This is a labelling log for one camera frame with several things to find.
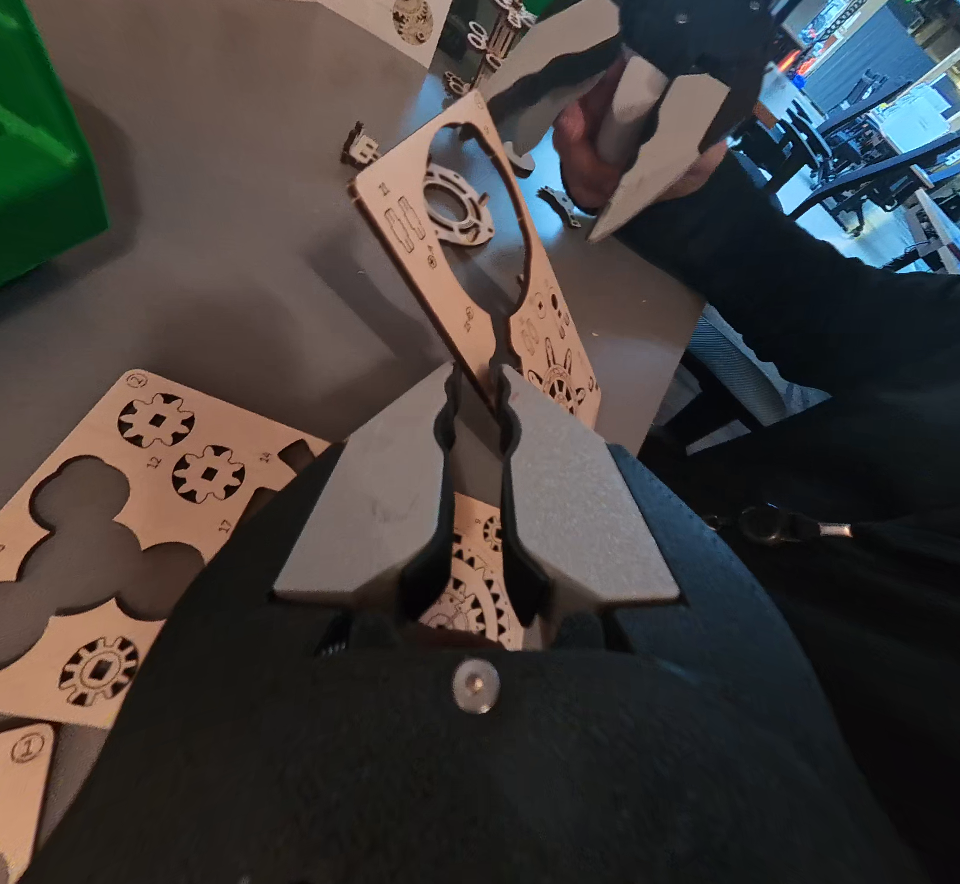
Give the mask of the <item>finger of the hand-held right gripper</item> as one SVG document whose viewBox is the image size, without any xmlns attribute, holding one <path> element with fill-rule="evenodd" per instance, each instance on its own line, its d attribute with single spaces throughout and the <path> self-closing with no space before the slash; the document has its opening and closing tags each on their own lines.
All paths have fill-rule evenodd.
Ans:
<svg viewBox="0 0 960 884">
<path fill-rule="evenodd" d="M 658 106 L 652 135 L 642 143 L 605 209 L 589 242 L 598 243 L 628 224 L 687 173 L 701 157 L 701 143 L 730 89 L 710 75 L 682 75 Z"/>
<path fill-rule="evenodd" d="M 487 111 L 501 140 L 532 151 L 570 104 L 621 56 L 620 8 L 581 0 L 538 21 L 487 80 Z"/>
</svg>

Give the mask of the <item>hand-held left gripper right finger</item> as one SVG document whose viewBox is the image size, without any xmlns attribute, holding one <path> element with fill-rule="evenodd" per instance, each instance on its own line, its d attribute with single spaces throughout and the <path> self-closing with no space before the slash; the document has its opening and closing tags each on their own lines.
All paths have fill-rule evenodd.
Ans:
<svg viewBox="0 0 960 884">
<path fill-rule="evenodd" d="M 498 375 L 504 581 L 517 616 L 672 603 L 680 589 L 602 436 Z"/>
</svg>

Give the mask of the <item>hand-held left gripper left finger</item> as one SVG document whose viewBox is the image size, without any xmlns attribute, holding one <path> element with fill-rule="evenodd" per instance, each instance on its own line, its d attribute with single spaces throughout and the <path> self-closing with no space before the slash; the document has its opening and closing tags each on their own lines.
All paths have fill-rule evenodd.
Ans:
<svg viewBox="0 0 960 884">
<path fill-rule="evenodd" d="M 450 578 L 458 366 L 352 433 L 274 585 L 291 601 L 434 601 Z"/>
</svg>

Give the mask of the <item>wooden sheet with wheel cutout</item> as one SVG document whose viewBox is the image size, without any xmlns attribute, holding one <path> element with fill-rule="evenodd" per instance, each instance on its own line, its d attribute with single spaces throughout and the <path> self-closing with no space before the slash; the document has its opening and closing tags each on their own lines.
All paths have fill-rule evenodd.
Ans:
<svg viewBox="0 0 960 884">
<path fill-rule="evenodd" d="M 601 388 L 481 95 L 473 91 L 454 101 L 361 170 L 348 182 L 348 193 L 474 388 L 493 406 L 494 322 L 455 276 L 426 207 L 431 143 L 438 132 L 453 128 L 466 129 L 491 161 L 518 221 L 524 274 L 518 303 L 506 322 L 510 352 L 536 390 L 594 430 Z"/>
</svg>

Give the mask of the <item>person's right forearm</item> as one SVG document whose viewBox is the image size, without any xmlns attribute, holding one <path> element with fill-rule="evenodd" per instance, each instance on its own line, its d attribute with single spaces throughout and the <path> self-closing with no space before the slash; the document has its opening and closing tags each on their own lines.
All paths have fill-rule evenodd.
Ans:
<svg viewBox="0 0 960 884">
<path fill-rule="evenodd" d="M 789 381 L 835 398 L 894 387 L 958 398 L 958 278 L 844 257 L 729 154 L 699 190 L 646 208 L 617 238 L 701 295 Z"/>
</svg>

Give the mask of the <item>wooden tower model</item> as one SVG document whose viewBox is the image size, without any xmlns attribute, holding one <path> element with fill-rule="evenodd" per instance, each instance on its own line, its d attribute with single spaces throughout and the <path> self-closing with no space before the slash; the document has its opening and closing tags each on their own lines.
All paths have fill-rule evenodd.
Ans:
<svg viewBox="0 0 960 884">
<path fill-rule="evenodd" d="M 536 15 L 527 9 L 525 0 L 490 1 L 496 9 L 491 30 L 475 20 L 469 21 L 467 26 L 466 43 L 479 55 L 473 77 L 464 79 L 451 71 L 443 74 L 443 86 L 451 98 L 466 96 L 496 74 L 513 47 L 537 21 Z"/>
</svg>

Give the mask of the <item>person's right hand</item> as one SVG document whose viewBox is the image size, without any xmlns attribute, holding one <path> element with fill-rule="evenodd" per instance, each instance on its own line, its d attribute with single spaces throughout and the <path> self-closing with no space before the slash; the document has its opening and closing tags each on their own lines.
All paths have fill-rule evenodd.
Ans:
<svg viewBox="0 0 960 884">
<path fill-rule="evenodd" d="M 604 160 L 596 146 L 618 83 L 616 74 L 607 74 L 562 110 L 553 125 L 553 146 L 565 193 L 591 215 L 607 205 L 623 175 L 623 168 Z"/>
</svg>

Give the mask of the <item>wooden sheet with large gear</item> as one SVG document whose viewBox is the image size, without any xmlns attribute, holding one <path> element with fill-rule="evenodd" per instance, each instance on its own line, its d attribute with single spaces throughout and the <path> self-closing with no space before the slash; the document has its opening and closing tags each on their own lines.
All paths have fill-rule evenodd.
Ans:
<svg viewBox="0 0 960 884">
<path fill-rule="evenodd" d="M 508 651 L 522 650 L 524 627 L 503 579 L 497 507 L 455 493 L 450 578 L 419 622 L 429 628 L 484 637 Z"/>
</svg>

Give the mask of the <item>three-armed wooden part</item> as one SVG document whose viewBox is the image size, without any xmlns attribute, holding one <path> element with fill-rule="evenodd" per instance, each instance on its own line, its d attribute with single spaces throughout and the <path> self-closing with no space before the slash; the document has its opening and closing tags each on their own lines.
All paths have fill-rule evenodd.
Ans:
<svg viewBox="0 0 960 884">
<path fill-rule="evenodd" d="M 551 186 L 541 186 L 538 188 L 536 196 L 551 207 L 566 228 L 570 230 L 582 228 L 582 221 L 578 216 L 578 210 L 570 196 L 564 190 Z"/>
</svg>

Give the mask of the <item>round metal buckle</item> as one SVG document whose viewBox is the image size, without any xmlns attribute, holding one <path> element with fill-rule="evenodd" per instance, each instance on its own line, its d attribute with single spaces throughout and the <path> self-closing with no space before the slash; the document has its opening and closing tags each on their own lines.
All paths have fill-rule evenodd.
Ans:
<svg viewBox="0 0 960 884">
<path fill-rule="evenodd" d="M 747 506 L 733 514 L 707 513 L 702 515 L 702 521 L 715 533 L 737 533 L 747 542 L 764 547 L 852 540 L 855 536 L 849 523 L 818 521 L 771 504 Z"/>
</svg>

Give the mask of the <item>black office chair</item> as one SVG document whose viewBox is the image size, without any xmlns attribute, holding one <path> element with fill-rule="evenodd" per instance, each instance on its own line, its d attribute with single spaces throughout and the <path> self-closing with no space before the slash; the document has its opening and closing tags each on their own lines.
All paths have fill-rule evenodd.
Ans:
<svg viewBox="0 0 960 884">
<path fill-rule="evenodd" d="M 959 132 L 955 130 L 905 153 L 848 170 L 813 191 L 788 216 L 798 221 L 822 206 L 841 230 L 857 238 L 865 228 L 865 204 L 892 213 L 917 192 L 934 191 L 958 178 L 958 149 Z"/>
</svg>

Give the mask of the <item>grey mesh chair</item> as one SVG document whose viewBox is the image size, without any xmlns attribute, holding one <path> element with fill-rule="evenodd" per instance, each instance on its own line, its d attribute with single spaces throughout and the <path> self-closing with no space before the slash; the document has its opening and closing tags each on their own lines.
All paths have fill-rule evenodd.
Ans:
<svg viewBox="0 0 960 884">
<path fill-rule="evenodd" d="M 667 421 L 665 432 L 684 448 L 733 423 L 759 431 L 830 398 L 822 390 L 786 381 L 711 305 L 704 307 L 680 365 L 699 391 Z"/>
</svg>

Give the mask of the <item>wooden sheet with small gears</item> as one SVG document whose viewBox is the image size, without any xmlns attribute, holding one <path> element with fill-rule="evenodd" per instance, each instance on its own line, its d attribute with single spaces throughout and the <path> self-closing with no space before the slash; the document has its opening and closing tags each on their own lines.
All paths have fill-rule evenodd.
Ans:
<svg viewBox="0 0 960 884">
<path fill-rule="evenodd" d="M 35 498 L 66 468 L 96 459 L 126 480 L 110 516 L 145 556 L 187 548 L 208 564 L 254 495 L 296 476 L 282 452 L 321 438 L 147 370 L 122 374 L 2 507 L 2 585 L 23 577 L 32 554 L 57 539 Z M 54 610 L 38 639 L 2 668 L 2 714 L 108 732 L 163 627 L 133 614 L 120 590 Z"/>
</svg>

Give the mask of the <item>wooden sheet with rounded corner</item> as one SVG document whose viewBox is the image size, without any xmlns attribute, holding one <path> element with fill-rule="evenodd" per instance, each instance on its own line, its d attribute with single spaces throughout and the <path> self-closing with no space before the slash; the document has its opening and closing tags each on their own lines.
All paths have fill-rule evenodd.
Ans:
<svg viewBox="0 0 960 884">
<path fill-rule="evenodd" d="M 31 722 L 1 733 L 1 882 L 16 883 L 37 842 L 56 732 Z"/>
</svg>

